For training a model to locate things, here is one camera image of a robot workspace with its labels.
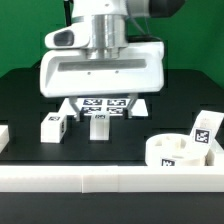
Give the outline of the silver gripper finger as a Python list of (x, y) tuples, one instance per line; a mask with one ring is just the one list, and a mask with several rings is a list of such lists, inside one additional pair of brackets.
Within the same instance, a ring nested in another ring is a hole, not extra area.
[(77, 103), (77, 97), (69, 97), (69, 104), (73, 108), (74, 112), (76, 113), (76, 121), (80, 121), (80, 110), (78, 106), (76, 105)]
[(132, 108), (134, 107), (136, 101), (137, 101), (137, 94), (130, 94), (128, 96), (129, 102), (124, 110), (125, 112), (125, 118), (132, 118)]

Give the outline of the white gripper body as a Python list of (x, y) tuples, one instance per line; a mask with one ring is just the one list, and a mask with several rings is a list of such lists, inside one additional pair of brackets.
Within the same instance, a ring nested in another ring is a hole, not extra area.
[(45, 37), (40, 91), (48, 97), (157, 92), (164, 85), (164, 44), (126, 41), (121, 29), (90, 33), (70, 26)]

